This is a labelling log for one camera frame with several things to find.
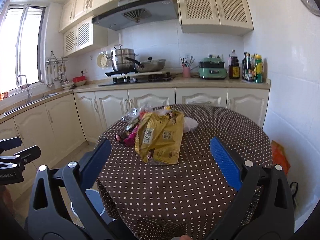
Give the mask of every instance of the window frame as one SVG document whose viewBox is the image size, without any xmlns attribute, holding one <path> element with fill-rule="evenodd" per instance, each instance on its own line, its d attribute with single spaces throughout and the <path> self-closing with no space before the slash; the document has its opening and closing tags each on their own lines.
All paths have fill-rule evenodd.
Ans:
<svg viewBox="0 0 320 240">
<path fill-rule="evenodd" d="M 19 33 L 18 33 L 17 42 L 16 42 L 16 44 L 17 44 L 17 46 L 16 46 L 16 66 L 15 66 L 16 76 L 18 76 L 18 74 L 21 73 L 20 44 L 21 44 L 21 36 L 22 36 L 23 25 L 24 25 L 24 22 L 25 22 L 26 17 L 27 17 L 28 9 L 29 8 L 42 9 L 40 25 L 39 25 L 39 33 L 38 33 L 38 43 L 37 43 L 37 65 L 38 65 L 37 68 L 38 68 L 38 79 L 39 79 L 39 81 L 31 83 L 31 84 L 29 83 L 30 87 L 35 87 L 35 86 L 40 85 L 40 84 L 43 83 L 43 77 L 42 77 L 43 73 L 41 71 L 41 65 L 42 65 L 41 64 L 41 53 L 42 53 L 42 50 L 41 50 L 41 36 L 42 36 L 42 28 L 43 28 L 43 23 L 44 23 L 44 16 L 45 16 L 46 6 L 34 6 L 34 5 L 31 5 L 31 4 L 9 4 L 8 7 L 5 10 L 4 17 L 3 17 L 2 21 L 1 21 L 0 29 L 2 28 L 2 23 L 5 21 L 5 18 L 7 16 L 7 13 L 9 11 L 9 9 L 15 9 L 15 8 L 23 8 L 22 17 L 20 19 Z M 23 85 L 23 84 L 25 84 L 21 80 L 21 78 L 16 83 L 17 83 L 17 87 L 8 91 L 9 96 L 21 92 L 21 91 L 18 91 L 18 87 Z"/>
</svg>

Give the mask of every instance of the green appliance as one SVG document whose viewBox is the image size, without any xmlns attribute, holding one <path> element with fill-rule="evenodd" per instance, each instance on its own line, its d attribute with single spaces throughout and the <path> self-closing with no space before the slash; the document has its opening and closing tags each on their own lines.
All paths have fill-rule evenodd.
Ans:
<svg viewBox="0 0 320 240">
<path fill-rule="evenodd" d="M 209 55 L 199 62 L 199 77 L 205 79 L 225 79 L 227 70 L 224 68 L 224 62 L 220 57 Z"/>
</svg>

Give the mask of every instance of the yellow plastic bag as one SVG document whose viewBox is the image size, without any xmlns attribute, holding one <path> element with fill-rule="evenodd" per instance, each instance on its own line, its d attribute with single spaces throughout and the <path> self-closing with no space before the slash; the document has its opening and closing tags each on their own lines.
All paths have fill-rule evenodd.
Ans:
<svg viewBox="0 0 320 240">
<path fill-rule="evenodd" d="M 145 163 L 176 164 L 179 160 L 184 115 L 170 111 L 166 115 L 146 113 L 139 125 L 134 149 Z"/>
</svg>

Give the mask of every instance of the polka dot tablecloth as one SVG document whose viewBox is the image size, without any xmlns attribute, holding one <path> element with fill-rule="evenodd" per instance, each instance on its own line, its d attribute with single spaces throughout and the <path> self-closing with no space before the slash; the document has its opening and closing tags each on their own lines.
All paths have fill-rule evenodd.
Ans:
<svg viewBox="0 0 320 240">
<path fill-rule="evenodd" d="M 229 187 L 210 152 L 218 136 L 244 159 L 257 165 L 272 164 L 270 141 L 254 122 L 222 107 L 172 106 L 194 118 L 199 126 L 183 135 L 179 163 L 150 166 L 133 147 L 119 144 L 118 121 L 99 138 L 111 141 L 112 152 L 103 167 L 98 187 L 107 213 L 122 219 L 140 240 L 167 240 L 188 234 L 203 239 L 224 215 L 236 191 Z"/>
</svg>

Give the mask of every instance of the sink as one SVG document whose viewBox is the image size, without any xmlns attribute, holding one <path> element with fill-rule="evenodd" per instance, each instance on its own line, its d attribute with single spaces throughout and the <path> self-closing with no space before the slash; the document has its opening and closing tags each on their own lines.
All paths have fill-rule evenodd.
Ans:
<svg viewBox="0 0 320 240">
<path fill-rule="evenodd" d="M 15 111 L 17 111 L 17 110 L 19 110 L 19 109 L 27 106 L 27 105 L 30 105 L 31 103 L 35 103 L 35 102 L 38 102 L 38 101 L 40 101 L 40 100 L 42 100 L 42 99 L 49 98 L 49 97 L 52 97 L 52 96 L 55 96 L 55 95 L 58 95 L 58 94 L 59 94 L 59 93 L 52 93 L 52 94 L 47 94 L 47 95 L 46 95 L 46 94 L 43 94 L 42 97 L 40 97 L 40 98 L 38 98 L 38 99 L 34 99 L 34 100 L 32 100 L 30 103 L 22 103 L 22 104 L 20 104 L 20 105 L 18 105 L 18 106 L 15 106 L 15 107 L 11 108 L 11 109 L 8 110 L 8 111 L 5 111 L 3 116 L 6 116 L 6 115 L 8 115 L 8 114 L 11 114 L 11 113 L 13 113 L 13 112 L 15 112 Z"/>
</svg>

